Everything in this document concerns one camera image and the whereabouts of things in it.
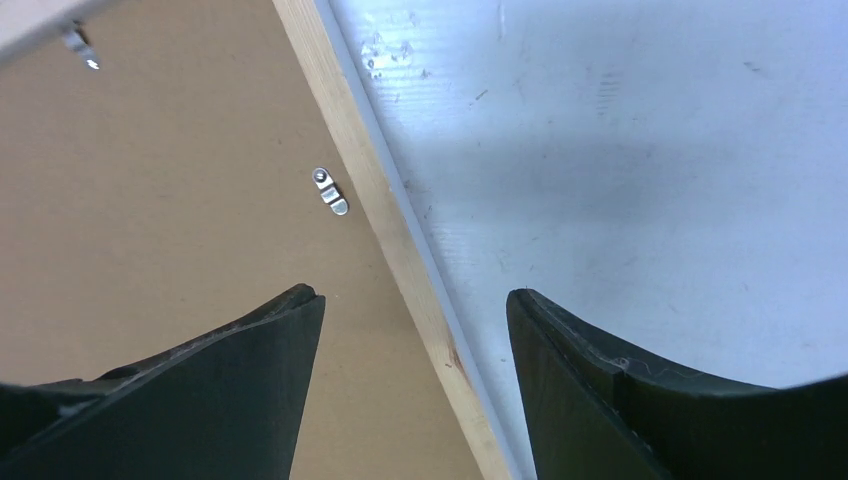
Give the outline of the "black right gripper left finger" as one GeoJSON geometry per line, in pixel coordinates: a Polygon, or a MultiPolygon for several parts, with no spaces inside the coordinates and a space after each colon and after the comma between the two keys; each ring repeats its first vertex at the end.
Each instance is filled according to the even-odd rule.
{"type": "Polygon", "coordinates": [[[286,479],[326,300],[298,284],[93,380],[1,387],[5,479],[286,479]]]}

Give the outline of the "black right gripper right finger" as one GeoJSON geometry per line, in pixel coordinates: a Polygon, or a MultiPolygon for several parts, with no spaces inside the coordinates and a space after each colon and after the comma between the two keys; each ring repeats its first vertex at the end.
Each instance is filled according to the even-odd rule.
{"type": "Polygon", "coordinates": [[[694,370],[531,289],[506,301],[541,479],[843,479],[847,380],[771,389],[694,370]]]}

